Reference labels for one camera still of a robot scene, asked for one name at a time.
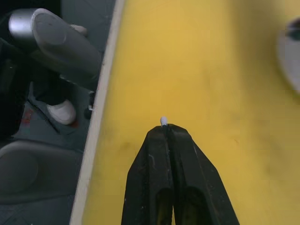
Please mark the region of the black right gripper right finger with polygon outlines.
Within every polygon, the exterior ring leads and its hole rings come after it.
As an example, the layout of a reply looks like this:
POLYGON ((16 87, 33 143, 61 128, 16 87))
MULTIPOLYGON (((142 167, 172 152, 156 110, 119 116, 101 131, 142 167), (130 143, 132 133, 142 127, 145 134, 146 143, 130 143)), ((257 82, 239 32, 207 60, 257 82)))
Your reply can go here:
POLYGON ((177 225, 237 225, 239 221, 215 166, 188 131, 170 124, 167 143, 177 225))

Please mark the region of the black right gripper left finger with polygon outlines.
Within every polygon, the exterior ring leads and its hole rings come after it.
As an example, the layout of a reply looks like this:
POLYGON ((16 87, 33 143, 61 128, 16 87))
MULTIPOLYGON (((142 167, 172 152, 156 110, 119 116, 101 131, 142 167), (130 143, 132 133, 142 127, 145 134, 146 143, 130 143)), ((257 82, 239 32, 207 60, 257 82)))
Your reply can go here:
POLYGON ((173 178, 163 128, 147 134, 127 174, 121 224, 170 225, 173 178))

